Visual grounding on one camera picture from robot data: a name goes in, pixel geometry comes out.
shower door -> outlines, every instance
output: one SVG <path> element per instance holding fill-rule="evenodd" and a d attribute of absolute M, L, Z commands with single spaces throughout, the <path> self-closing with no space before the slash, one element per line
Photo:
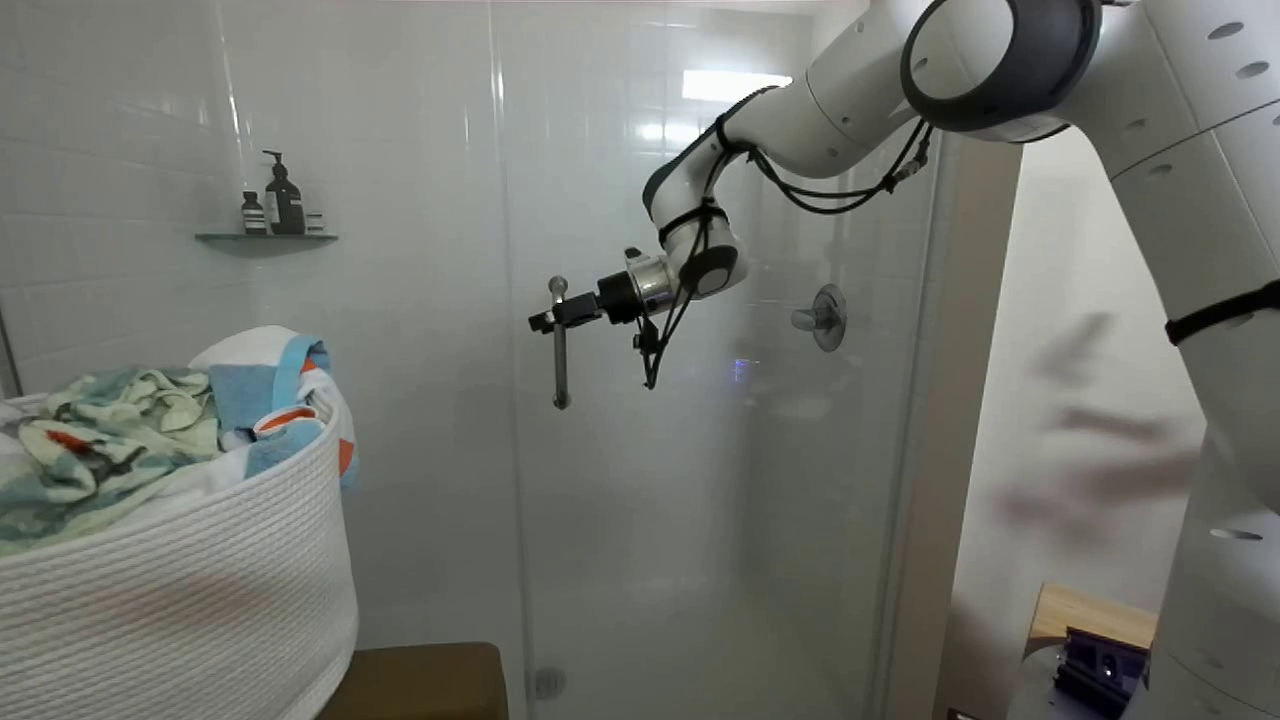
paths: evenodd
<path fill-rule="evenodd" d="M 803 14 L 495 7 L 516 318 L 548 277 L 585 293 L 626 246 L 653 251 L 645 178 L 817 36 Z M 871 715 L 933 173 L 845 221 L 746 164 L 718 202 L 750 277 L 687 312 L 657 392 L 631 333 L 590 324 L 555 411 L 553 341 L 516 338 L 537 720 Z M 824 286 L 847 305 L 836 351 L 793 327 Z"/>

soap dispenser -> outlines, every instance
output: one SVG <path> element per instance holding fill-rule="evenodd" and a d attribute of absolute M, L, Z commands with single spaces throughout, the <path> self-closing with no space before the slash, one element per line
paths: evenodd
<path fill-rule="evenodd" d="M 267 217 L 275 235 L 303 235 L 303 192 L 289 179 L 284 153 L 270 153 Z"/>

shower control knob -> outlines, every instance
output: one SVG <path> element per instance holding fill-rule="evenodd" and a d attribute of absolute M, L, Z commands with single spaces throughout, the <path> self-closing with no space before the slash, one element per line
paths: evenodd
<path fill-rule="evenodd" d="M 809 309 L 793 312 L 793 324 L 817 341 L 817 348 L 836 351 L 845 343 L 847 309 L 836 286 L 824 286 Z"/>

bottle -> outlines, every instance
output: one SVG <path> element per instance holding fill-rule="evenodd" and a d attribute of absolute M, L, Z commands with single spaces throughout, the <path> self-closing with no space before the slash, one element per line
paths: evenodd
<path fill-rule="evenodd" d="M 303 213 L 303 235 L 324 235 L 324 213 L 317 209 Z"/>
<path fill-rule="evenodd" d="M 270 235 L 267 209 L 254 202 L 254 192 L 244 192 L 238 233 L 244 233 L 244 235 Z"/>
<path fill-rule="evenodd" d="M 303 235 L 303 192 L 289 179 L 284 153 L 270 153 L 267 217 L 275 235 Z"/>

wall shelf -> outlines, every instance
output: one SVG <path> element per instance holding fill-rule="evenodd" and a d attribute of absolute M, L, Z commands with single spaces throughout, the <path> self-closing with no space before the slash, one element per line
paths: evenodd
<path fill-rule="evenodd" d="M 244 235 L 244 233 L 194 233 L 198 246 L 333 246 L 339 235 Z"/>

